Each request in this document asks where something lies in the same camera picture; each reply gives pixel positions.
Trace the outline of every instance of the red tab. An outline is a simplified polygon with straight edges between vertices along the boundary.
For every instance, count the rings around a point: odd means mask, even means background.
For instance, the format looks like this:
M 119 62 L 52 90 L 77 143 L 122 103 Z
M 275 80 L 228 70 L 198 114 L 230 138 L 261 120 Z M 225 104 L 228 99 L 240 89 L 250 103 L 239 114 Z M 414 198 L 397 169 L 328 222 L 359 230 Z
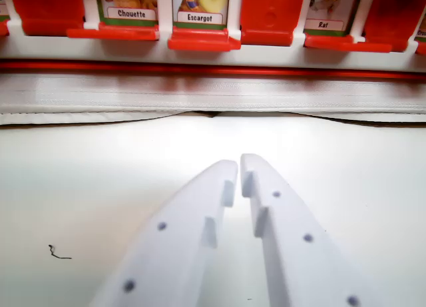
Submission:
M 173 27 L 168 48 L 181 51 L 229 52 L 240 49 L 241 42 L 229 37 L 228 30 L 180 29 Z
M 303 0 L 242 0 L 241 42 L 290 46 Z
M 83 0 L 13 0 L 27 35 L 67 36 L 67 29 L 82 29 Z

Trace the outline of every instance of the screw hole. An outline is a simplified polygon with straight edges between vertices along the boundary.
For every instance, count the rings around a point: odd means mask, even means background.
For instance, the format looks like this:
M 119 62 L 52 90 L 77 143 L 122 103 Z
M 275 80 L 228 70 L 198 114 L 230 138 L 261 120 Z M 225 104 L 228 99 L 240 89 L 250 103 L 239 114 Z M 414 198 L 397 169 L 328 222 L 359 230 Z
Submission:
M 358 300 L 358 298 L 356 296 L 349 296 L 347 298 L 347 303 L 350 306 L 359 306 L 359 300 Z
M 122 289 L 125 292 L 131 292 L 134 289 L 134 286 L 135 286 L 134 280 L 129 279 L 124 283 L 124 286 Z
M 311 235 L 311 234 L 306 234 L 306 235 L 304 236 L 304 240 L 305 240 L 306 242 L 313 242 L 313 241 L 314 241 L 314 238 L 312 237 L 312 235 Z
M 164 230 L 164 229 L 166 229 L 166 227 L 167 227 L 167 224 L 165 222 L 161 222 L 157 226 L 158 230 Z

